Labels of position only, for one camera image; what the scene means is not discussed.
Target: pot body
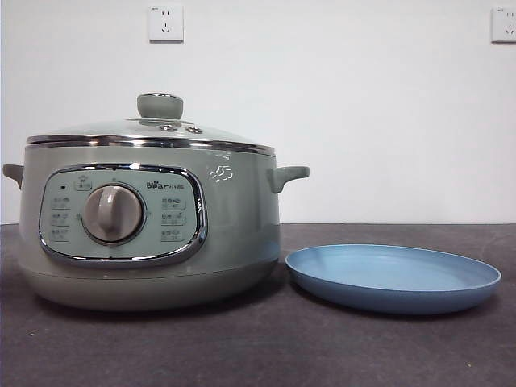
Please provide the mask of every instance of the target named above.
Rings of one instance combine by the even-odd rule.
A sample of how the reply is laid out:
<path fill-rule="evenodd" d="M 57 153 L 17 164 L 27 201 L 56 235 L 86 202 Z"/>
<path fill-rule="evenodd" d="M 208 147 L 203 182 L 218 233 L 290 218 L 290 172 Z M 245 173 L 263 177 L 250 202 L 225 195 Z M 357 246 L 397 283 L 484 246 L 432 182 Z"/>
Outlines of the pot body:
<path fill-rule="evenodd" d="M 56 260 L 40 240 L 48 178 L 84 164 L 182 168 L 202 187 L 207 233 L 185 260 L 147 267 L 81 267 Z M 155 310 L 238 293 L 270 274 L 280 254 L 276 158 L 186 148 L 28 146 L 22 186 L 19 265 L 42 297 L 93 310 Z"/>

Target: glass lid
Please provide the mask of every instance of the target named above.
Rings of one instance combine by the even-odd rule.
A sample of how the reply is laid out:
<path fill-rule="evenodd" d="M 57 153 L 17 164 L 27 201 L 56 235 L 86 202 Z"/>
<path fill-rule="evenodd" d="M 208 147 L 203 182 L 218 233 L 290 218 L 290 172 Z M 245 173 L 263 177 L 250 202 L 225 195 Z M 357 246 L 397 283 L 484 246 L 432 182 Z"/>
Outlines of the glass lid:
<path fill-rule="evenodd" d="M 249 139 L 181 120 L 183 100 L 166 93 L 141 94 L 140 118 L 91 123 L 29 137 L 30 147 L 126 145 L 134 147 L 234 150 L 274 156 L 274 149 Z"/>

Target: plate rim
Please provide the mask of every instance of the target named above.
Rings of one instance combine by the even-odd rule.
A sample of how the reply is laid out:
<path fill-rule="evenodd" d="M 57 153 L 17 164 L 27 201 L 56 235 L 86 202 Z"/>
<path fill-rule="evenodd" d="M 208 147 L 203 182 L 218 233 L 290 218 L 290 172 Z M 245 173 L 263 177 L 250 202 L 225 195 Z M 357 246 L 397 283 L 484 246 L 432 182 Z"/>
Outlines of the plate rim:
<path fill-rule="evenodd" d="M 305 250 L 312 250 L 312 249 L 315 249 L 315 248 L 351 247 L 351 246 L 353 246 L 353 247 L 361 246 L 361 247 L 375 247 L 375 248 L 394 248 L 394 249 L 419 250 L 419 251 L 423 251 L 423 252 L 432 252 L 432 253 L 445 254 L 445 255 L 448 255 L 448 256 L 455 256 L 455 257 L 459 257 L 459 258 L 464 259 L 464 260 L 469 260 L 469 261 L 473 261 L 473 262 L 477 262 L 479 264 L 482 264 L 482 265 L 484 265 L 484 266 L 494 270 L 494 272 L 497 274 L 497 277 L 493 281 L 491 281 L 491 282 L 489 282 L 487 284 L 483 284 L 483 285 L 479 285 L 479 286 L 473 286 L 473 287 L 469 287 L 469 288 L 465 288 L 465 289 L 441 289 L 441 290 L 435 290 L 435 289 L 430 289 L 430 290 L 389 289 L 389 288 L 379 288 L 379 287 L 372 287 L 372 286 L 353 285 L 353 284 L 347 284 L 347 283 L 338 282 L 338 281 L 330 281 L 330 280 L 327 280 L 327 279 L 323 279 L 321 277 L 315 277 L 315 276 L 310 275 L 310 274 L 308 274 L 306 272 L 302 272 L 301 270 L 296 269 L 294 266 L 292 266 L 289 263 L 290 256 L 292 256 L 293 254 L 296 254 L 298 252 L 303 252 Z M 451 252 L 441 252 L 439 250 L 430 250 L 429 248 L 413 248 L 413 247 L 410 247 L 410 246 L 399 246 L 399 245 L 393 245 L 393 244 L 342 243 L 342 244 L 324 244 L 324 245 L 310 246 L 308 248 L 301 248 L 299 250 L 296 250 L 295 252 L 289 253 L 285 257 L 285 265 L 290 270 L 294 271 L 295 273 L 302 274 L 303 276 L 313 278 L 313 279 L 315 279 L 317 281 L 323 281 L 323 282 L 327 282 L 327 283 L 334 284 L 334 285 L 340 285 L 340 286 L 349 286 L 349 287 L 353 287 L 353 288 L 357 288 L 357 289 L 370 289 L 370 290 L 376 290 L 376 291 L 382 291 L 382 292 L 400 292 L 400 293 L 468 292 L 468 291 L 471 291 L 471 290 L 488 288 L 490 286 L 496 285 L 501 280 L 501 272 L 500 272 L 500 270 L 498 270 L 497 268 L 495 268 L 491 264 L 486 264 L 485 262 L 483 262 L 481 260 L 475 260 L 473 258 L 469 258 L 467 256 L 461 256 L 459 254 L 454 254 L 454 253 L 451 253 Z"/>

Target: pot base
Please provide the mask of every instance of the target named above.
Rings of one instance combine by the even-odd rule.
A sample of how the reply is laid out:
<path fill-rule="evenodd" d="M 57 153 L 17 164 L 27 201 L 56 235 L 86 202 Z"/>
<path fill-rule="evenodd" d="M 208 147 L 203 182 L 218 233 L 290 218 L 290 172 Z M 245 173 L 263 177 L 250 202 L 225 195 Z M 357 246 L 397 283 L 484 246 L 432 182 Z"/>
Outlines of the pot base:
<path fill-rule="evenodd" d="M 55 277 L 23 270 L 41 297 L 89 310 L 163 310 L 211 302 L 265 279 L 277 260 L 214 273 L 123 280 Z"/>

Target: control panel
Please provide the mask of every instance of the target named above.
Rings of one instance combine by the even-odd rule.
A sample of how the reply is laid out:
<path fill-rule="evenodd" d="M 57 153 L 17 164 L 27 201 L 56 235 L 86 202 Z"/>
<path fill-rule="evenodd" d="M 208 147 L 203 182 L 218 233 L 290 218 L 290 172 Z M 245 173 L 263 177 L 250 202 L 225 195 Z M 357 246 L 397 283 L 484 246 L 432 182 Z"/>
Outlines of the control panel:
<path fill-rule="evenodd" d="M 60 258 L 184 260 L 206 231 L 202 187 L 181 168 L 82 165 L 52 174 L 44 189 L 41 243 Z"/>

